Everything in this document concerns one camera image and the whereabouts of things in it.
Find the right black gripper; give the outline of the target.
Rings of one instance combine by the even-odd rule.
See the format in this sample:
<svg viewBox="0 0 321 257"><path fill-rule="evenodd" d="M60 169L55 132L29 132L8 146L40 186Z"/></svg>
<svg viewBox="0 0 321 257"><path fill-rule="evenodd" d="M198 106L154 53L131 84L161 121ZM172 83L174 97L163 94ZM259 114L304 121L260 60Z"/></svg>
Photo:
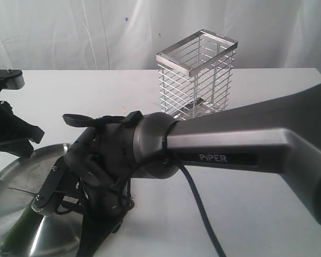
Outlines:
<svg viewBox="0 0 321 257"><path fill-rule="evenodd" d="M85 201L80 243L76 256L94 256L107 237L119 230L126 214L134 208L131 180L120 179L109 186L81 182Z"/></svg>

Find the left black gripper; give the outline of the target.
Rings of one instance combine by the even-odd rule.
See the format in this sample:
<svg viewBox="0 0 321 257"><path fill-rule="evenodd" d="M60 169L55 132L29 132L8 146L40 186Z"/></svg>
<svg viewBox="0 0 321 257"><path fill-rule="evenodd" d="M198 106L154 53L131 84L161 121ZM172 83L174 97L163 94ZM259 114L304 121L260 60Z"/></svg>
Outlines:
<svg viewBox="0 0 321 257"><path fill-rule="evenodd" d="M6 101L0 101L0 152L30 158L34 152L29 141L40 143L45 132L13 114Z"/></svg>

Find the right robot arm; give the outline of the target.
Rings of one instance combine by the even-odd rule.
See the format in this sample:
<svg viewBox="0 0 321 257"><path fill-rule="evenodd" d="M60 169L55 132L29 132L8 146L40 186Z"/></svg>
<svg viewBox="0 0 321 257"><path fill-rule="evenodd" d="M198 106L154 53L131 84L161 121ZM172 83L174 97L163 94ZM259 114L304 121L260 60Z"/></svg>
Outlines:
<svg viewBox="0 0 321 257"><path fill-rule="evenodd" d="M178 170L223 255L188 166L277 173L321 225L321 84L189 120L139 111L126 117L64 114L63 120L84 128L64 157L88 196L78 256L93 256L119 229L133 208L133 178L166 179Z"/></svg>

